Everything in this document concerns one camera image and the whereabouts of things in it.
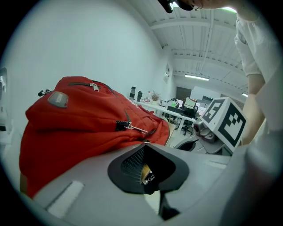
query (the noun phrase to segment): red backpack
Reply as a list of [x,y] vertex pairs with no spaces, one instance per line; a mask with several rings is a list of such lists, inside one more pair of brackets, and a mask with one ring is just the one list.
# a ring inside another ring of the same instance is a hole
[[30,197],[86,158],[169,138],[166,121],[85,77],[62,78],[26,116],[19,166]]

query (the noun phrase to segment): bottle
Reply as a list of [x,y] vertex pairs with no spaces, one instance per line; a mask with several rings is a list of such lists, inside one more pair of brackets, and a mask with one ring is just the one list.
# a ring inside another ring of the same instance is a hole
[[151,102],[151,95],[150,95],[150,91],[148,92],[148,94],[147,94],[147,99],[148,99],[148,103],[150,103]]
[[131,92],[130,92],[130,100],[134,100],[134,95],[136,92],[136,87],[132,87]]
[[137,102],[141,102],[141,97],[142,97],[142,92],[139,91],[139,92],[138,92]]

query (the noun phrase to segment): gray patch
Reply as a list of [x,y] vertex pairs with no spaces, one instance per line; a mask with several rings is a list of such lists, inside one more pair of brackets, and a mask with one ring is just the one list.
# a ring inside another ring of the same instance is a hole
[[66,108],[68,105],[68,95],[55,91],[52,95],[47,99],[47,101],[59,108]]
[[209,161],[209,160],[205,161],[204,164],[207,164],[209,166],[216,167],[219,169],[225,169],[227,167],[227,164],[223,164],[221,162]]

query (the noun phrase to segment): ceiling light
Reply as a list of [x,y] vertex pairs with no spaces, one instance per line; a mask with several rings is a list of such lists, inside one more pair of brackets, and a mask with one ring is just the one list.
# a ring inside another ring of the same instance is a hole
[[209,79],[205,79],[205,78],[201,78],[201,77],[197,77],[197,76],[192,76],[192,75],[185,75],[185,77],[192,78],[192,79],[200,79],[200,80],[204,80],[204,81],[209,81]]
[[234,10],[234,9],[232,9],[232,8],[230,8],[230,7],[224,7],[224,8],[221,8],[221,9],[225,9],[225,10],[228,10],[228,11],[237,13],[236,10]]

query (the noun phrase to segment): zipper pull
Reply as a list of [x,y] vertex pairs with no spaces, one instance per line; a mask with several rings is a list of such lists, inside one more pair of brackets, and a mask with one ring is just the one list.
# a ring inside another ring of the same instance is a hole
[[90,83],[89,84],[91,87],[93,87],[93,90],[94,91],[98,91],[99,92],[99,88],[98,88],[98,86],[95,84],[95,83]]
[[135,130],[138,130],[139,132],[143,133],[143,134],[147,134],[149,132],[147,132],[146,130],[143,130],[143,129],[140,129],[140,128],[137,128],[137,127],[134,127],[131,125],[132,122],[130,122],[130,124],[128,126],[125,126],[126,129],[135,129]]

